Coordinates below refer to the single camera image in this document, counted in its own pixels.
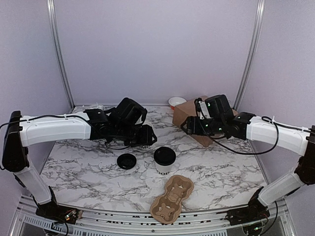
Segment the white bowl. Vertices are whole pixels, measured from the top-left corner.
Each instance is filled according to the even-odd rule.
[[[174,109],[175,106],[182,104],[184,102],[187,102],[185,99],[183,99],[182,97],[171,97],[168,100],[169,105],[171,106],[172,109]]]

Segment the cardboard box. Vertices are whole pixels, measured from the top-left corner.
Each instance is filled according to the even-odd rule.
[[[201,96],[201,98],[204,101],[208,97]],[[175,107],[173,115],[173,124],[176,125],[178,128],[181,128],[181,124],[186,120],[187,117],[196,116],[194,100],[195,99],[187,101]],[[191,135],[191,137],[193,137],[195,140],[197,140],[205,147],[208,147],[210,144],[213,143],[213,141],[209,139],[207,136]]]

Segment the cardboard cup holder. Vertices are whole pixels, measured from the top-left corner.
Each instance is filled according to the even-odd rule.
[[[152,217],[160,223],[174,223],[182,212],[182,201],[193,190],[193,182],[184,176],[172,176],[165,185],[165,193],[158,196],[150,208]]]

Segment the paper cup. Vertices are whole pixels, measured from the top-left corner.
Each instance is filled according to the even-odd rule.
[[[168,104],[171,106],[171,109],[174,110],[175,106],[182,104],[184,102],[187,102],[185,99],[182,97],[172,97],[168,100]]]
[[[154,152],[154,161],[157,172],[162,175],[168,175],[176,160],[176,153],[169,147],[160,147]]]

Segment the black cup lid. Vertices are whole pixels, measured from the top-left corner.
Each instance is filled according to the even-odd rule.
[[[169,147],[160,147],[154,152],[154,160],[161,166],[169,166],[175,162],[176,153]]]
[[[134,155],[125,153],[123,155],[120,155],[117,158],[117,164],[120,168],[124,170],[130,170],[133,168],[137,163],[137,159]]]

